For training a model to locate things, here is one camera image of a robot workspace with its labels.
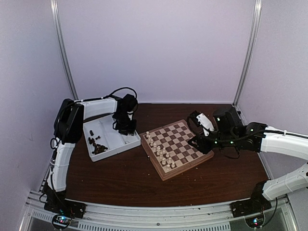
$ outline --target wooden chessboard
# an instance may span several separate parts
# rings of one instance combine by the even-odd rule
[[[149,132],[157,146],[160,146],[161,150],[165,147],[175,163],[175,167],[170,167],[169,169],[167,164],[163,165],[161,157],[157,155],[156,148],[150,146],[146,132],[140,134],[141,144],[162,180],[174,177],[214,156],[213,151],[203,154],[187,143],[194,135],[188,129],[185,120],[180,120]]]

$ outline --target brown wooden table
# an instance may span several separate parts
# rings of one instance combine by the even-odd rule
[[[139,133],[186,117],[194,110],[210,115],[224,105],[140,104],[135,114]],[[214,157],[162,181],[141,146],[92,162],[85,139],[77,143],[67,174],[67,198],[122,206],[204,205],[248,198],[256,183],[267,180],[257,153],[232,148],[214,150]]]

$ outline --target plastic box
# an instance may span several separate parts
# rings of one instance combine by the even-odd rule
[[[108,115],[83,124],[89,156],[93,162],[135,148],[141,144],[140,136],[136,131],[134,135],[122,135],[113,129],[113,122],[112,116]],[[95,140],[96,143],[106,146],[108,150],[95,155],[92,154],[94,147],[89,144],[88,138],[95,139],[98,136],[100,136],[100,139]]]

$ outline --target chessboard border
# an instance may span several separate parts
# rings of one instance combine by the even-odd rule
[[[170,126],[173,126],[173,125],[176,125],[178,123],[181,123],[181,122],[188,128],[188,125],[187,125],[186,121],[184,119],[182,119],[182,120],[176,121],[174,123],[171,123],[171,124],[168,124],[168,125],[165,125],[165,126],[162,126],[162,127],[158,127],[158,128],[152,129],[149,132],[151,133],[151,132],[154,132],[154,131],[162,129],[162,128],[165,129],[165,128],[168,128]],[[165,173],[163,171],[163,169],[161,168],[160,163],[157,160],[155,154],[153,153],[151,147],[148,145],[147,139],[144,137],[145,135],[146,135],[146,132],[140,134],[141,144],[142,144],[145,152],[147,153],[147,155],[150,157],[150,160],[151,160],[153,166],[155,167],[158,175],[162,179],[162,181],[170,179],[170,178],[172,178],[172,177],[174,177],[174,176],[176,176],[178,174],[181,174],[181,173],[183,173],[183,172],[185,172],[185,171],[187,171],[187,170],[189,170],[189,169],[191,169],[191,168],[201,164],[202,162],[205,162],[206,160],[211,159],[214,156],[214,152],[210,151],[208,154],[205,154],[203,157],[199,157],[198,159],[193,160],[192,162],[187,162],[184,165],[178,167],[176,171]]]

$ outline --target pawn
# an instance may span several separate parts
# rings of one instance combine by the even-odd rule
[[[171,158],[171,157],[168,158],[167,163],[168,163],[168,164],[171,164],[171,163],[172,163],[172,158]]]

